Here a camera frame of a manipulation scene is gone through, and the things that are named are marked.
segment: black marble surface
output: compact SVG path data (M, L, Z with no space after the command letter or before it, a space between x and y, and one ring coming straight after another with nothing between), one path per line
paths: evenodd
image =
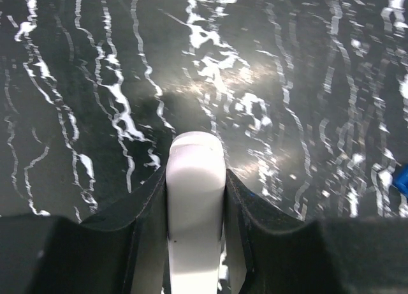
M299 219L406 216L407 0L0 0L0 214L77 221L208 131Z

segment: marble pattern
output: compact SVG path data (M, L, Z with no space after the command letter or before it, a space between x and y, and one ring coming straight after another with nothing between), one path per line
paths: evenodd
M0 214L77 221L175 135L298 219L407 216L407 0L0 0Z

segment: small blue object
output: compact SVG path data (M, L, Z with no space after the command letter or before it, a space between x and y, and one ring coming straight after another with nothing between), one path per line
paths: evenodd
M405 197L408 197L408 165L394 178L393 185L397 187Z

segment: white object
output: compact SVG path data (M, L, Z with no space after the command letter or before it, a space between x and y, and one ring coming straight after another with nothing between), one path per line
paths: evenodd
M166 167L172 294L216 294L226 167L222 144L193 131L174 139Z

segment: white cylindrical object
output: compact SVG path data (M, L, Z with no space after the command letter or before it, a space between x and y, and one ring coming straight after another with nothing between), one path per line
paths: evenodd
M166 167L172 294L216 294L226 166L217 137L174 139Z

